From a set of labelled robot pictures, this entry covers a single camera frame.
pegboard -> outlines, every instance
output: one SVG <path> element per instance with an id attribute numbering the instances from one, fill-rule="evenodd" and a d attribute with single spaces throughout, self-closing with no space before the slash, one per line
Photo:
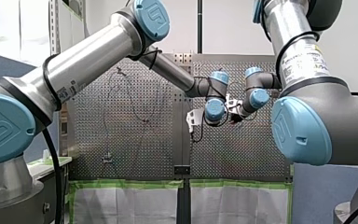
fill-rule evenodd
<path id="1" fill-rule="evenodd" d="M 173 179 L 172 85 L 123 60 L 78 94 L 72 179 Z M 111 162 L 103 162 L 110 153 Z"/>
<path id="2" fill-rule="evenodd" d="M 274 71 L 273 57 L 195 55 L 192 74 L 207 77 L 222 69 L 229 74 L 228 91 L 232 98 L 245 98 L 244 71 L 258 66 Z M 270 114 L 274 100 L 248 120 L 222 127 L 204 124 L 202 141 L 191 144 L 192 178 L 240 178 L 260 181 L 290 181 L 290 163 L 275 147 Z M 194 108 L 204 107 L 203 99 L 193 101 Z M 194 139 L 200 139 L 200 127 Z"/>
<path id="3" fill-rule="evenodd" d="M 243 99 L 244 70 L 260 66 L 273 71 L 274 59 L 192 55 L 188 65 L 194 76 L 204 77 L 222 68 L 230 75 L 231 97 Z M 220 128 L 205 125 L 202 141 L 189 144 L 186 113 L 204 107 L 205 100 L 179 96 L 172 84 L 141 63 L 123 60 L 112 67 L 68 105 L 73 126 L 68 147 L 76 154 L 70 178 L 174 179 L 174 166 L 188 161 L 191 178 L 290 181 L 290 163 L 271 134 L 272 101 L 254 120 Z M 200 128 L 194 137 L 200 137 Z M 107 152 L 112 162 L 103 163 Z"/>

black pole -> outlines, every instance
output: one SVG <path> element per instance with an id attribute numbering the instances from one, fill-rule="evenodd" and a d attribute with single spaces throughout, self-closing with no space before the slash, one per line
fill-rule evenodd
<path id="1" fill-rule="evenodd" d="M 197 53 L 202 53 L 202 0 L 199 0 L 199 16 L 198 16 L 198 51 Z"/>

white label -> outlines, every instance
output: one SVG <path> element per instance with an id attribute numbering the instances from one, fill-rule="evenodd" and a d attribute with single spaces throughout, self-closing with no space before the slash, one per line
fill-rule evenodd
<path id="1" fill-rule="evenodd" d="M 286 84 L 311 77 L 330 76 L 324 56 L 316 45 L 307 45 L 302 52 L 284 58 L 281 67 Z"/>

black rubber ring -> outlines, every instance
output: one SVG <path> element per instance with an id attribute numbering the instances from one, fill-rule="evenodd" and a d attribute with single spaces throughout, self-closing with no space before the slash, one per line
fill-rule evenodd
<path id="1" fill-rule="evenodd" d="M 42 69 L 43 69 L 43 80 L 45 81 L 46 86 L 48 87 L 48 91 L 53 96 L 55 105 L 57 106 L 56 111 L 60 111 L 62 109 L 62 102 L 60 97 L 58 96 L 57 92 L 54 90 L 53 86 L 50 83 L 50 80 L 48 79 L 48 63 L 55 57 L 57 57 L 58 54 L 50 55 L 46 60 L 43 62 Z"/>
<path id="2" fill-rule="evenodd" d="M 32 100 L 28 98 L 22 91 L 20 91 L 16 86 L 12 85 L 6 79 L 0 79 L 0 87 L 5 91 L 10 93 L 14 98 L 20 101 L 25 105 L 31 113 L 42 122 L 45 127 L 48 127 L 51 124 L 51 119 L 37 106 Z"/>
<path id="3" fill-rule="evenodd" d="M 305 79 L 303 81 L 300 81 L 300 82 L 296 83 L 295 85 L 290 86 L 290 87 L 286 88 L 285 90 L 283 90 L 283 92 L 280 95 L 280 98 L 284 97 L 284 96 L 287 96 L 291 92 L 296 91 L 296 90 L 298 90 L 300 88 L 310 86 L 310 85 L 313 85 L 313 84 L 318 84 L 318 83 L 337 83 L 337 84 L 343 85 L 343 86 L 348 88 L 348 84 L 344 80 L 339 79 L 337 77 L 309 78 L 309 79 Z"/>

light blue joint cap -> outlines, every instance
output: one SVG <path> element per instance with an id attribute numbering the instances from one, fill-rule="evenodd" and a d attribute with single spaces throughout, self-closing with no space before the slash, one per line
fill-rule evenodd
<path id="1" fill-rule="evenodd" d="M 34 116 L 19 101 L 0 94 L 0 162 L 11 160 L 31 144 Z"/>
<path id="2" fill-rule="evenodd" d="M 255 0 L 254 3 L 254 13 L 253 13 L 253 23 L 259 24 L 261 22 L 261 1 Z"/>
<path id="3" fill-rule="evenodd" d="M 255 109 L 260 109 L 269 102 L 269 93 L 263 89 L 256 89 L 252 91 L 250 97 L 250 104 Z"/>
<path id="4" fill-rule="evenodd" d="M 259 67 L 251 67 L 251 68 L 246 69 L 245 77 L 249 77 L 253 74 L 260 73 L 260 72 L 264 72 L 263 69 L 261 69 Z"/>
<path id="5" fill-rule="evenodd" d="M 278 149 L 291 161 L 325 165 L 332 156 L 330 135 L 319 115 L 296 97 L 272 107 L 272 133 Z"/>
<path id="6" fill-rule="evenodd" d="M 135 18 L 147 36 L 160 41 L 170 31 L 170 18 L 160 0 L 135 0 Z"/>
<path id="7" fill-rule="evenodd" d="M 220 99 L 208 100 L 205 105 L 205 118 L 210 121 L 219 121 L 225 115 L 225 103 Z"/>
<path id="8" fill-rule="evenodd" d="M 215 80 L 218 80 L 218 81 L 223 82 L 224 84 L 228 85 L 229 76 L 228 76 L 227 72 L 222 72 L 222 71 L 212 72 L 210 78 L 213 78 Z"/>

